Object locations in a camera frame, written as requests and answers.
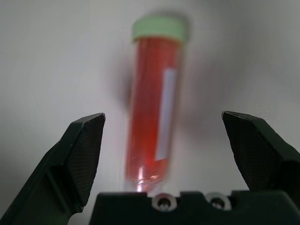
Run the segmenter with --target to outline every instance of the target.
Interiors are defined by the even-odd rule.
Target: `red liquid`
[[[156,160],[163,75],[166,69],[177,68],[180,43],[148,37],[137,44],[126,177],[134,182],[137,191],[147,191],[166,174],[168,158]]]

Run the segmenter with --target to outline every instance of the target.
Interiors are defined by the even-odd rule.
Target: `green cap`
[[[187,23],[174,16],[144,17],[133,25],[133,40],[142,37],[164,37],[185,43],[187,41]]]

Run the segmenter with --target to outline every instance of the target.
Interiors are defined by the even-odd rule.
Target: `white wall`
[[[98,173],[70,224],[88,224],[97,193],[123,190],[130,29],[162,11],[191,24],[163,190],[246,189],[221,112],[262,116],[300,149],[299,10],[297,0],[0,0],[0,216],[68,124],[97,112],[107,118]]]

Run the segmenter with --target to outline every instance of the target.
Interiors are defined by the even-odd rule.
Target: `white backdrop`
[[[131,26],[153,12],[190,21],[170,175],[163,190],[247,189],[223,110],[265,118],[300,149],[300,1],[0,0],[0,217],[70,122],[106,113],[97,193],[124,189],[124,81]]]

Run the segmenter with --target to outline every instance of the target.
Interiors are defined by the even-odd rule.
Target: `white label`
[[[155,160],[162,160],[168,156],[176,88],[176,74],[177,71],[175,69],[168,68],[163,75]]]

